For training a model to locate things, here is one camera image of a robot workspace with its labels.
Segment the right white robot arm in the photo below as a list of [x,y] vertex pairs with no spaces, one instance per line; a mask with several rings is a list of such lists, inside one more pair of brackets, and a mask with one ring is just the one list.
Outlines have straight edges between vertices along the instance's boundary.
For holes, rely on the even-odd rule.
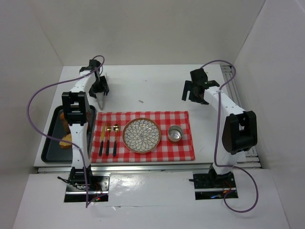
[[214,162],[208,179],[212,184],[223,182],[246,151],[257,144],[257,119],[253,111],[239,107],[215,80],[208,80],[204,69],[190,72],[185,81],[182,100],[210,105],[217,111]]

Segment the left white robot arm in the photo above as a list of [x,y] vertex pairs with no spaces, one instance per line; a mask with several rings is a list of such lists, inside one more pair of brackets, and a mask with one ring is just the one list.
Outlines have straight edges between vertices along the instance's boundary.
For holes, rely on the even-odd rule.
[[61,95],[65,120],[67,121],[72,142],[72,165],[69,180],[72,185],[91,185],[92,171],[88,156],[87,132],[89,122],[95,120],[88,97],[95,99],[100,110],[103,109],[104,96],[109,86],[102,75],[103,62],[96,57],[89,65],[79,71],[80,78],[68,92]]

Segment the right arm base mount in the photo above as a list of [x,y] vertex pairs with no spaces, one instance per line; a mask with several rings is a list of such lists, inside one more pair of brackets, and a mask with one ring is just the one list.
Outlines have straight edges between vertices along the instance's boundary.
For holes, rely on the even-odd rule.
[[219,175],[210,166],[207,173],[193,174],[189,181],[194,185],[196,200],[223,199],[225,195],[226,198],[238,198],[233,172]]

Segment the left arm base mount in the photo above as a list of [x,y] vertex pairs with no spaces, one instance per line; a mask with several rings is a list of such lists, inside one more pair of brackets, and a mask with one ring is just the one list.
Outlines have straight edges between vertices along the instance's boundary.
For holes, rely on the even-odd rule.
[[91,168],[72,168],[68,178],[57,177],[66,184],[65,203],[107,202],[109,200],[109,175],[93,175]]

